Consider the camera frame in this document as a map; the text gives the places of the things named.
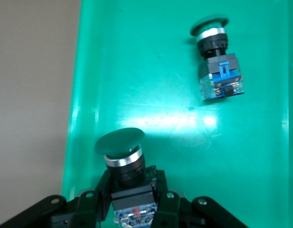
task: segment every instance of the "silver screw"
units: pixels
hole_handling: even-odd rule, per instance
[[[173,193],[171,193],[171,192],[168,192],[167,194],[166,194],[166,196],[168,197],[168,198],[174,198],[174,194]]]
[[[205,199],[198,199],[197,201],[200,205],[207,205],[207,201]]]
[[[58,198],[55,198],[55,199],[53,199],[50,203],[51,203],[51,204],[55,204],[55,203],[59,203],[59,201],[60,201],[60,200],[59,200]]]

